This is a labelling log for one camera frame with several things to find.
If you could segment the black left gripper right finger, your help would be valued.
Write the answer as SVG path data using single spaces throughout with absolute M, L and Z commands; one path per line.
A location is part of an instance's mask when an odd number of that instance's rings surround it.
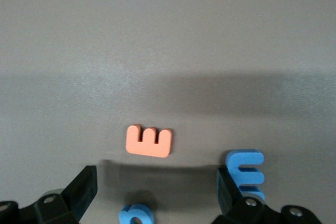
M 211 224 L 321 224 L 307 208 L 285 205 L 276 212 L 255 197 L 244 197 L 226 167 L 218 168 L 216 183 L 222 214 Z

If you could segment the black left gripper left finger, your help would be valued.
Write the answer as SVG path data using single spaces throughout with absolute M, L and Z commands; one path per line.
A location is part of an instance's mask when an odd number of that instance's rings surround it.
M 86 166 L 62 192 L 43 195 L 27 207 L 0 201 L 0 224 L 80 224 L 97 191 L 97 167 Z

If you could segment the blue foam letter E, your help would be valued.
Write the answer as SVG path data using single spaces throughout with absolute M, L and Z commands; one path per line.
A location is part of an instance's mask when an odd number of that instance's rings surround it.
M 263 162 L 264 155 L 259 150 L 240 149 L 228 153 L 225 165 L 240 192 L 265 200 L 265 194 L 257 187 L 265 181 L 264 174 L 256 168 Z

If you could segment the blue foam letter Q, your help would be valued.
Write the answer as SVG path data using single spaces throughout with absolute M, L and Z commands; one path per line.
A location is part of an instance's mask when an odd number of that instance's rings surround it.
M 155 224 L 152 210 L 144 204 L 134 204 L 125 206 L 118 214 L 120 224 L 137 224 L 136 219 L 141 224 Z

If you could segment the orange foam letter E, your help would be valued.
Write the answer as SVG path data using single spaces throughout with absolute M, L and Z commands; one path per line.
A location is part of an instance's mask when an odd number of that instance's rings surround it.
M 128 153 L 166 158 L 171 152 L 172 131 L 163 129 L 157 132 L 154 127 L 145 128 L 130 125 L 127 128 L 125 148 Z

